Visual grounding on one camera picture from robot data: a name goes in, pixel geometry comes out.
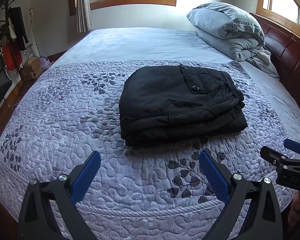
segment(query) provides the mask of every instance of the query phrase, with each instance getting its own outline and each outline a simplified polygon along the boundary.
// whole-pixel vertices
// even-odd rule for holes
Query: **headboard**
[[[266,36],[266,45],[273,51],[271,61],[280,81],[300,108],[300,38],[277,24],[252,14]]]

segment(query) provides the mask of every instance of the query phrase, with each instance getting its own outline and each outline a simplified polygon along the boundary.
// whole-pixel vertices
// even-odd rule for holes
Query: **folded black pants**
[[[247,127],[243,99],[223,71],[185,65],[142,67],[124,84],[121,138],[132,146],[239,132]]]

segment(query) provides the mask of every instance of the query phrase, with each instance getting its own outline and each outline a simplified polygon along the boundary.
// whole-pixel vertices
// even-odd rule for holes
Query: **gray curtain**
[[[79,33],[93,29],[89,0],[77,0],[77,29]]]

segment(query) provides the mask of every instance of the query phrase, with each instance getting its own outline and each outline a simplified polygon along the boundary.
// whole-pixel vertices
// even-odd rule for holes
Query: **blue textured pad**
[[[91,182],[97,174],[101,165],[101,156],[98,152],[92,153],[88,163],[85,164],[82,172],[78,175],[71,187],[71,202],[73,204],[83,200]]]
[[[218,200],[223,201],[227,205],[231,199],[229,194],[229,184],[205,151],[200,153],[199,165],[211,184]]]
[[[292,150],[295,153],[300,154],[300,143],[292,141],[290,139],[285,139],[283,141],[283,146],[289,150]]]

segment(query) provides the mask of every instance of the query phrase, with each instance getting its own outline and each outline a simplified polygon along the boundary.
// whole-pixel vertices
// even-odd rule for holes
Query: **red cloth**
[[[2,53],[3,53],[4,60],[7,64],[8,70],[14,70],[17,67],[13,60],[13,53],[16,57],[18,66],[21,64],[22,62],[21,53],[18,48],[18,45],[15,42],[13,42],[12,45],[11,43],[7,43],[6,45],[3,45]]]

